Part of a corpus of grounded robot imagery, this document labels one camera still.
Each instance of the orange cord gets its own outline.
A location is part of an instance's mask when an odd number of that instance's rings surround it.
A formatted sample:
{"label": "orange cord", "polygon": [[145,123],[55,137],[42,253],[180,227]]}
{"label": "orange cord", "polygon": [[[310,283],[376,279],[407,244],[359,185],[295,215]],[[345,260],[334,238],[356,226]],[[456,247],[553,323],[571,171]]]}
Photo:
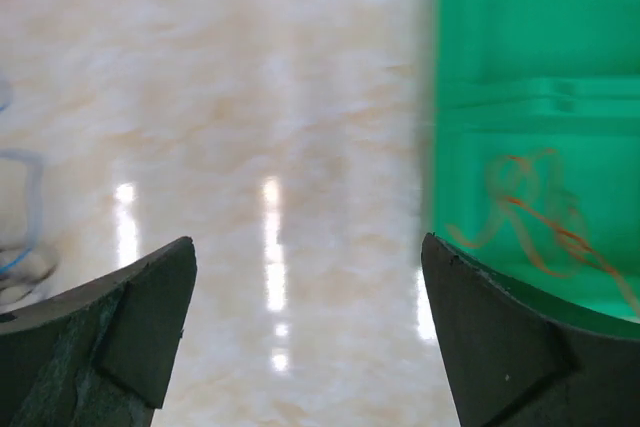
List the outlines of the orange cord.
{"label": "orange cord", "polygon": [[[511,185],[512,190],[515,191],[519,186],[520,181],[523,178],[526,180],[527,177],[529,178],[530,181],[533,182],[533,185],[537,189],[537,186],[539,184],[539,179],[538,179],[537,173],[533,169],[534,163],[544,156],[556,155],[556,154],[557,152],[555,150],[546,149],[541,153],[531,156],[530,158],[519,157],[515,155],[508,155],[501,158],[500,160],[502,161],[507,161],[507,162],[511,161],[516,163],[520,167],[518,171],[512,174],[512,177],[510,179],[512,184]],[[495,168],[496,165],[501,167],[501,164],[495,164],[495,163],[490,167]],[[557,162],[555,165],[555,170],[553,171],[553,174],[557,178],[553,179],[555,180],[555,183],[550,182],[550,185],[557,186],[561,183],[561,180],[562,180],[561,172],[562,172],[562,169],[560,167],[560,163]],[[529,235],[529,232],[527,231],[526,226],[524,225],[524,223],[522,222],[522,220],[514,210],[513,206],[517,206],[521,210],[524,210],[525,212],[529,213],[536,219],[540,220],[542,223],[544,223],[547,227],[549,227],[553,231],[553,237],[555,241],[569,254],[569,256],[574,261],[576,261],[576,267],[579,266],[579,264],[584,264],[611,275],[611,277],[616,282],[616,285],[618,286],[618,290],[620,290],[620,293],[622,294],[622,296],[629,303],[635,315],[638,318],[640,318],[640,302],[638,301],[638,298],[634,294],[633,289],[631,288],[631,285],[629,285],[629,283],[626,280],[624,280],[622,275],[609,262],[607,262],[606,259],[604,259],[604,257],[601,254],[599,254],[597,251],[595,251],[595,249],[593,249],[593,247],[589,244],[589,242],[587,242],[584,238],[582,238],[578,234],[563,228],[560,225],[560,222],[556,220],[552,220],[544,216],[540,212],[537,212],[532,207],[530,207],[530,204],[533,204],[537,197],[536,191],[534,191],[534,194],[529,195],[530,198],[528,199],[528,202],[525,202],[522,199],[519,199],[513,195],[506,195],[504,193],[498,194],[496,192],[496,189],[497,189],[496,186],[491,185],[491,177],[489,175],[490,173],[491,171],[488,169],[487,187],[488,187],[489,193],[493,194],[493,197],[495,198],[495,201],[496,201],[492,212],[495,212],[495,207],[497,206],[499,210],[499,218],[496,218],[494,213],[494,215],[492,215],[491,218],[487,221],[487,225],[485,226],[481,234],[478,235],[478,239],[476,241],[469,241],[465,239],[460,229],[458,229],[453,225],[448,225],[447,227],[451,235],[459,244],[472,249],[477,249],[482,247],[486,243],[490,242],[493,239],[493,237],[497,235],[504,221],[508,219],[510,220],[516,232],[516,236],[518,238],[518,241],[520,242],[522,249],[525,251],[525,253],[527,254],[527,257],[535,267],[545,272],[546,274],[551,275],[553,277],[557,277],[557,278],[566,279],[574,275],[575,271],[568,274],[563,274],[563,273],[554,272],[546,266],[542,256],[538,253],[535,246],[533,245],[533,241],[531,240],[531,236]],[[568,208],[568,213],[570,218],[576,218],[576,219],[582,220],[582,224],[586,230],[586,225],[584,223],[584,220],[577,208],[570,206]],[[594,258],[596,262],[589,260],[587,258],[587,256],[589,255],[592,258]]]}

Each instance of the green container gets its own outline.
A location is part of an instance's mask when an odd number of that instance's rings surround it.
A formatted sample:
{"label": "green container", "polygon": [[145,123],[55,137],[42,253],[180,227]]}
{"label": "green container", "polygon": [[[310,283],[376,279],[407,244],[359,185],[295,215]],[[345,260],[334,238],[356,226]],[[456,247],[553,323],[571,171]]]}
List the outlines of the green container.
{"label": "green container", "polygon": [[[582,265],[566,279],[549,275],[509,222],[478,249],[447,226],[471,239],[483,229],[494,159],[554,149],[589,244],[640,296],[640,0],[439,0],[438,32],[436,234],[565,300],[636,317],[610,272]],[[550,169],[537,169],[542,191]],[[531,207],[544,214],[544,200]],[[575,263],[552,230],[514,209],[547,267],[569,272]]]}

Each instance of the green plastic bin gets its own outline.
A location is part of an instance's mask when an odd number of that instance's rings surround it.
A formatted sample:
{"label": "green plastic bin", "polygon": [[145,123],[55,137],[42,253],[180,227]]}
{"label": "green plastic bin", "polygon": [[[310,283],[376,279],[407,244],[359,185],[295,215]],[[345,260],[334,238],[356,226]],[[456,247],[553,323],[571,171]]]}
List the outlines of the green plastic bin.
{"label": "green plastic bin", "polygon": [[[640,0],[439,0],[438,32],[436,234],[565,300],[637,317],[610,272],[583,265],[569,278],[549,275],[508,222],[478,249],[447,226],[468,238],[482,230],[492,159],[554,149],[590,245],[640,296]],[[544,188],[548,168],[538,175]],[[551,231],[521,217],[547,267],[569,272]]]}

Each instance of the blue wire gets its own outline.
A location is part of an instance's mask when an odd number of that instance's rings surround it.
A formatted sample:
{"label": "blue wire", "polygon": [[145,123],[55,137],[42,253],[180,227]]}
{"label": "blue wire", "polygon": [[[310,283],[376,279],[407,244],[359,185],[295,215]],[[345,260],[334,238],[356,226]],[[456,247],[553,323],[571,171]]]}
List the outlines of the blue wire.
{"label": "blue wire", "polygon": [[[11,88],[6,82],[5,92],[7,99],[0,104],[0,112],[11,105]],[[12,269],[33,251],[42,230],[42,198],[40,197],[40,185],[42,183],[42,173],[44,171],[44,161],[42,156],[35,152],[21,149],[3,149],[0,150],[0,158],[14,162],[20,162],[27,167],[26,182],[26,202],[27,202],[27,232],[25,234],[24,250],[11,262],[0,267],[0,275]]]}

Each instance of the beige marble floor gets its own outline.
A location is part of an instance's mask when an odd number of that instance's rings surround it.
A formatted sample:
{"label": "beige marble floor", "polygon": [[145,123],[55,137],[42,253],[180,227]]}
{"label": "beige marble floor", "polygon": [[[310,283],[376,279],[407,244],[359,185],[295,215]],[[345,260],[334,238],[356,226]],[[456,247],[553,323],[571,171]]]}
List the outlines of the beige marble floor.
{"label": "beige marble floor", "polygon": [[194,238],[155,426],[458,425],[417,270],[420,2],[1,0],[0,147],[45,156],[55,291]]}

